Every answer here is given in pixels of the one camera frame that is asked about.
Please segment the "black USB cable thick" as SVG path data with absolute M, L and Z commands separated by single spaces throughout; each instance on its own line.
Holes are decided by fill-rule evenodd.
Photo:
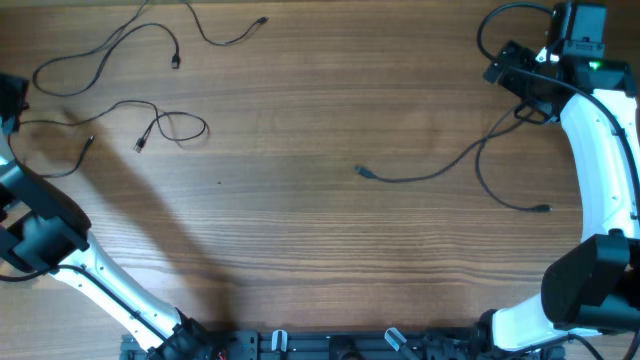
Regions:
M 459 162 L 461 162 L 472 150 L 476 150 L 475 153 L 475 157 L 474 157 L 474 172 L 475 172 L 475 176 L 478 180 L 478 183 L 480 184 L 480 186 L 483 188 L 483 190 L 485 191 L 485 193 L 492 198 L 494 201 L 496 201 L 498 204 L 512 209 L 512 210 L 516 210 L 516 211 L 520 211 L 520 212 L 527 212 L 527 213 L 549 213 L 552 211 L 552 207 L 549 204 L 538 204 L 538 205 L 534 205 L 534 206 L 516 206 L 513 204 L 510 204 L 508 202 L 506 202 L 505 200 L 499 198 L 491 189 L 490 187 L 487 185 L 486 181 L 484 180 L 484 177 L 482 175 L 481 172 L 481 167 L 480 167 L 480 160 L 481 160 L 481 155 L 483 150 L 485 149 L 485 147 L 487 146 L 488 142 L 492 139 L 504 136 L 514 130 L 516 130 L 517 128 L 519 128 L 520 126 L 522 126 L 525 123 L 528 124 L 532 124 L 532 125 L 536 125 L 536 126 L 541 126 L 541 125 L 545 125 L 548 123 L 548 120 L 533 120 L 531 118 L 531 116 L 534 114 L 533 110 L 530 110 L 528 113 L 526 113 L 525 115 L 520 115 L 520 112 L 526 107 L 525 104 L 520 104 L 516 107 L 514 107 L 512 110 L 508 111 L 507 113 L 505 113 L 502 117 L 500 117 L 496 123 L 493 125 L 493 127 L 489 130 L 489 132 L 484 135 L 483 137 L 479 138 L 478 140 L 472 142 L 471 144 L 469 144 L 456 158 L 454 158 L 449 164 L 445 165 L 444 167 L 442 167 L 441 169 L 427 174 L 427 175 L 422 175 L 422 176 L 415 176 L 415 177 L 404 177 L 404 178 L 389 178 L 389 177 L 383 177 L 383 176 L 379 176 L 377 175 L 374 171 L 372 171 L 371 169 L 367 168 L 366 166 L 363 165 L 355 165 L 354 166 L 354 172 L 361 176 L 362 178 L 368 179 L 368 180 L 374 180 L 374 181 L 378 181 L 381 183 L 387 183 L 387 184 L 404 184 L 404 183 L 415 183 L 415 182 L 421 182 L 421 181 L 427 181 L 427 180 L 432 180 L 435 179 L 441 175 L 444 175 L 446 172 L 450 171 L 452 168 L 454 168 Z M 506 120 L 508 115 L 512 115 L 513 118 L 515 119 L 515 123 L 509 127 L 504 128 L 503 130 L 499 130 L 498 127 Z

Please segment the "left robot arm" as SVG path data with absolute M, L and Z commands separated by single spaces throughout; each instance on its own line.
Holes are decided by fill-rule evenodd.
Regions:
M 212 358 L 207 331 L 117 265 L 84 211 L 15 156 L 10 137 L 28 107 L 28 86 L 24 78 L 1 77 L 1 211 L 17 203 L 29 209 L 1 230 L 1 257 L 22 273 L 11 280 L 49 275 L 76 288 L 123 325 L 149 359 Z

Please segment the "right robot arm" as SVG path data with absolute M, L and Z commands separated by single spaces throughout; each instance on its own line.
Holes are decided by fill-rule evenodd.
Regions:
M 585 336 L 639 330 L 639 140 L 630 66 L 604 56 L 606 7 L 580 1 L 549 9 L 539 52 L 507 43 L 485 79 L 559 123 L 571 145 L 582 204 L 579 244 L 550 265 L 540 292 L 490 311 L 482 352 L 519 356 Z

